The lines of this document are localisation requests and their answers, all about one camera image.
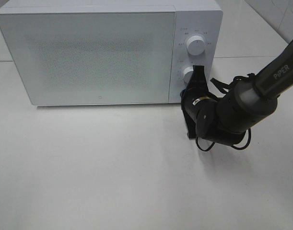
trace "white tabletop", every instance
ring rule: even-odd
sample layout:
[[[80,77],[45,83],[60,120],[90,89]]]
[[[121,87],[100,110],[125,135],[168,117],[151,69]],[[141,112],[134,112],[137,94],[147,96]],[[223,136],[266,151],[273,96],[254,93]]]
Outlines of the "white tabletop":
[[[264,56],[215,58],[211,76]],[[35,107],[0,62],[0,229],[293,230],[293,88],[252,132],[203,153],[178,104]]]

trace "microwave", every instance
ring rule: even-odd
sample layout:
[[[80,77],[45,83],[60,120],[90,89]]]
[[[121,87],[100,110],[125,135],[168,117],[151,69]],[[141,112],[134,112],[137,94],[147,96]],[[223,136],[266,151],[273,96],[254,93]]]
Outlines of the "microwave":
[[[10,0],[0,30],[33,105],[179,103],[208,78],[214,0]]]

